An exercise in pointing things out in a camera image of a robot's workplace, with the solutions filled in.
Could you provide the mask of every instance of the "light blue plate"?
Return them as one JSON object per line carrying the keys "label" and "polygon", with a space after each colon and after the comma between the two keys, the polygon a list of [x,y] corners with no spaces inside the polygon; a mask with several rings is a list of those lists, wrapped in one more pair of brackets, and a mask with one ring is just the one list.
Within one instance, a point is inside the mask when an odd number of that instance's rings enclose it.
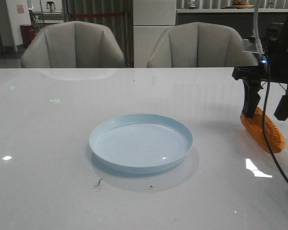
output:
{"label": "light blue plate", "polygon": [[93,153],[125,173],[157,173],[178,165],[192,147],[189,129],[171,118],[131,114],[108,120],[90,135]]}

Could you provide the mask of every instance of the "glossy table surface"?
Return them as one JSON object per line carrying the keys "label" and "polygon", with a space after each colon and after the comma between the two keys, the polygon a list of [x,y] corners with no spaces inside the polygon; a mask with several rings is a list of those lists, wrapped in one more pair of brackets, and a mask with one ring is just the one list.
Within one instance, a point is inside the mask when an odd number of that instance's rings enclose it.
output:
{"label": "glossy table surface", "polygon": [[[240,122],[232,70],[0,69],[0,230],[288,230],[288,185]],[[271,85],[267,114],[288,176],[288,120],[273,117],[283,93]],[[141,113],[188,127],[190,153],[152,175],[103,166],[92,130]]]}

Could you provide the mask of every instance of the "black cable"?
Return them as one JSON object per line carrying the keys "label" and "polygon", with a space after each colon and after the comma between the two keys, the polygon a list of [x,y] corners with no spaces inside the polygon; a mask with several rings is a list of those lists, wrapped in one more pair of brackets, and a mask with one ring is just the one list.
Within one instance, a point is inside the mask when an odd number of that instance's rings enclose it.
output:
{"label": "black cable", "polygon": [[271,73],[270,73],[270,65],[269,65],[269,60],[267,62],[267,70],[268,70],[268,82],[267,82],[267,90],[266,90],[266,94],[265,94],[265,98],[264,98],[264,107],[263,107],[263,118],[262,118],[262,130],[263,130],[263,135],[264,135],[264,139],[265,142],[269,148],[270,154],[274,160],[275,165],[277,166],[279,172],[282,174],[283,178],[285,179],[285,181],[288,184],[288,178],[286,176],[286,174],[284,173],[284,171],[282,170],[282,168],[280,167],[274,153],[273,150],[271,148],[270,142],[268,140],[268,137],[266,135],[266,131],[265,131],[265,111],[266,111],[266,107],[267,107],[267,101],[268,101],[268,96],[269,96],[269,91],[270,91],[270,83],[271,83]]}

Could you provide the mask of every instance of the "gray chair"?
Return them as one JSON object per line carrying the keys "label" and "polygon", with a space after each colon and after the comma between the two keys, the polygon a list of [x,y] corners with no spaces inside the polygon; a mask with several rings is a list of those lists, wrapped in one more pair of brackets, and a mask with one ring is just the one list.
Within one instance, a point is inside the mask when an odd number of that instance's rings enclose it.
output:
{"label": "gray chair", "polygon": [[22,68],[122,68],[124,63],[108,27],[79,21],[43,28],[21,58]]}
{"label": "gray chair", "polygon": [[257,65],[257,59],[242,51],[242,38],[236,30],[199,22],[166,29],[147,63],[148,68],[253,65]]}

